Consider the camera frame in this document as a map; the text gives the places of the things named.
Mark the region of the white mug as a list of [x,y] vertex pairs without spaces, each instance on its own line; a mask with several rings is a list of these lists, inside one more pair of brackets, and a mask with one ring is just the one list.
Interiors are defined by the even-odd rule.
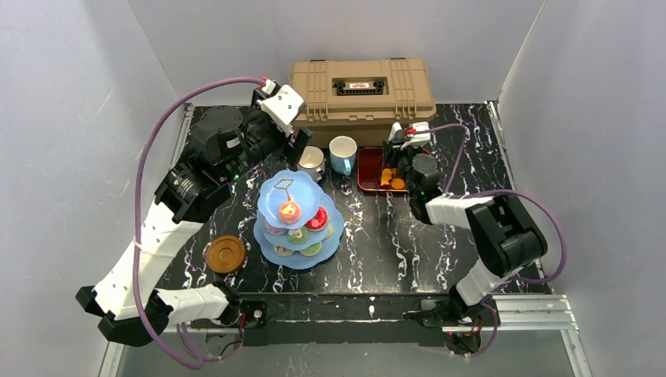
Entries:
[[306,146],[296,166],[298,171],[307,173],[320,185],[325,178],[326,159],[323,151],[315,146]]

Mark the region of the orange pastry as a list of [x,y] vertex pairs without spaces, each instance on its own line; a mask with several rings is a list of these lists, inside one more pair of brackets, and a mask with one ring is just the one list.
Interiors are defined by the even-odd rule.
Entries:
[[380,176],[380,187],[381,188],[390,187],[390,182],[392,181],[392,179],[393,179],[393,170],[390,168],[383,169]]

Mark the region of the light blue mug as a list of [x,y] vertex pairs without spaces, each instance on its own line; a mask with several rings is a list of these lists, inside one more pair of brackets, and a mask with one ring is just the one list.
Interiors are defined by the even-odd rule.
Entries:
[[338,174],[350,176],[357,156],[357,143],[348,136],[337,136],[329,143],[330,164]]

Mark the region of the pink round pastry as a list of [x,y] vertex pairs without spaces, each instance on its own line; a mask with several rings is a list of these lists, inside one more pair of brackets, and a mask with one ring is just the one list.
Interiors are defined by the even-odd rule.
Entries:
[[279,206],[277,217],[284,224],[294,224],[302,217],[302,208],[295,201],[286,200]]

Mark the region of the blue three-tier cake stand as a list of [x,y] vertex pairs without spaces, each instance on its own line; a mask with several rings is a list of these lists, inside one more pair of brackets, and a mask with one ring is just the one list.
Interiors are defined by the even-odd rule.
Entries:
[[262,183],[254,238],[269,262],[311,269],[332,258],[344,228],[333,199],[307,173],[281,170]]

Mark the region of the pink cupcake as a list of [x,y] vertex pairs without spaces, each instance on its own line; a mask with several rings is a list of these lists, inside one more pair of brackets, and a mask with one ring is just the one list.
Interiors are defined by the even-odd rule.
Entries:
[[282,228],[282,227],[273,226],[273,225],[269,224],[266,220],[264,220],[264,226],[265,226],[266,232],[268,232],[272,235],[279,236],[279,235],[283,235],[284,233],[287,232],[287,229]]

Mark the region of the green kiwi tart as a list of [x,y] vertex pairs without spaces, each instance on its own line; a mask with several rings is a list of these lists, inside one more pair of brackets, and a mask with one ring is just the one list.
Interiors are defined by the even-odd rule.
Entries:
[[309,239],[309,230],[306,227],[298,229],[289,229],[287,231],[287,240],[293,245],[302,245]]

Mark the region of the chocolate sprinkle donut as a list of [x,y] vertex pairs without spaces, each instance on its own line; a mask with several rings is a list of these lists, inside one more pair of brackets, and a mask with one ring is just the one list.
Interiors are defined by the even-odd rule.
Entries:
[[288,256],[291,256],[291,255],[294,254],[293,250],[285,248],[285,247],[277,246],[277,245],[273,246],[273,250],[276,253],[276,255],[278,255],[280,257],[288,257]]

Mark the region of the green frosted donut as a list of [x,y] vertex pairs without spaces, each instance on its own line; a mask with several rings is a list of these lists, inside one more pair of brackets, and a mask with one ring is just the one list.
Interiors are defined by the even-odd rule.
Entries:
[[300,250],[299,253],[306,257],[313,257],[320,253],[321,248],[322,248],[322,243],[317,242],[309,245],[303,250]]

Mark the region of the brown wooden coaster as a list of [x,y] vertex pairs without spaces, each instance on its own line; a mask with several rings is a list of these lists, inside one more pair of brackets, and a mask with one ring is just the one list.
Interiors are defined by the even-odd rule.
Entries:
[[230,274],[239,270],[247,256],[245,244],[236,236],[221,236],[206,249],[207,267],[215,273]]

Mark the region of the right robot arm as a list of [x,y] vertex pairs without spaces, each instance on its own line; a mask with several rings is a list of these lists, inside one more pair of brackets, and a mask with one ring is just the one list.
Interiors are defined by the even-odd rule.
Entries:
[[512,192],[488,196],[454,196],[439,188],[437,160],[422,143],[393,137],[382,143],[382,158],[404,179],[412,215],[427,225],[468,229],[478,259],[448,293],[438,310],[461,318],[480,308],[484,299],[523,267],[545,255],[547,241],[529,212]]

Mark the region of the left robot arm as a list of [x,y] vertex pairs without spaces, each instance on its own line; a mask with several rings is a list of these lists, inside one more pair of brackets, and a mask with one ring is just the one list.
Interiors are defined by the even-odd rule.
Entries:
[[100,317],[110,342],[144,346],[169,326],[219,320],[239,299],[222,283],[181,290],[158,288],[180,249],[232,193],[230,185],[271,155],[298,162],[309,135],[294,130],[296,104],[262,101],[249,111],[208,108],[190,126],[177,163],[156,189],[137,235],[108,275],[76,298]]

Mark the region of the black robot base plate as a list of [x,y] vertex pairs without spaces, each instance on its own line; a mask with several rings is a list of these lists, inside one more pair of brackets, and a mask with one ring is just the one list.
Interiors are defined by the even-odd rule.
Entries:
[[245,293],[220,321],[248,346],[415,343],[476,352],[500,324],[496,303],[465,306],[447,294]]

